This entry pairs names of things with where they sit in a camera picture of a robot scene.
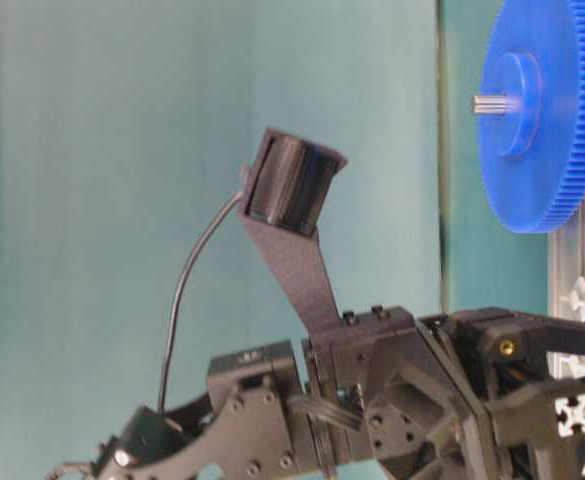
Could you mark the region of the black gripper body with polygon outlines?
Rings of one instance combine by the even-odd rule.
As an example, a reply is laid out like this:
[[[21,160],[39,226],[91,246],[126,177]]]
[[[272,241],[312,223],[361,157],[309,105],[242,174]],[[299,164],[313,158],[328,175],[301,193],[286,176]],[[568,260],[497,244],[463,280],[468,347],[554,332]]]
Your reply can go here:
[[[392,479],[558,479],[561,322],[500,308],[302,317],[303,472],[374,459]]]

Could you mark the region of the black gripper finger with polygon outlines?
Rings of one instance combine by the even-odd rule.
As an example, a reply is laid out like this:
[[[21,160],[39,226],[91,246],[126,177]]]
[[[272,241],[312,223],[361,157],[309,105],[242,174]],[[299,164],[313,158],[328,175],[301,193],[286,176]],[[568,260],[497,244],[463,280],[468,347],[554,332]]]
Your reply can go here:
[[[501,446],[514,479],[581,479],[585,377],[532,382],[502,396]]]
[[[585,323],[546,317],[546,348],[550,352],[585,356]]]

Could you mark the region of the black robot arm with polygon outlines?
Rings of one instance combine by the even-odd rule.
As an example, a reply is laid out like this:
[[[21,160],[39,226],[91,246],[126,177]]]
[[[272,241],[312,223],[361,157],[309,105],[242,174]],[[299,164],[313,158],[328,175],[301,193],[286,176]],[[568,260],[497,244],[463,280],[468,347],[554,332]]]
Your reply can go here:
[[[585,356],[585,323],[501,308],[416,318],[346,312],[303,344],[215,358],[208,390],[138,409],[92,461],[59,479],[284,479],[375,460],[391,479],[581,479],[585,376],[552,376],[552,353]]]

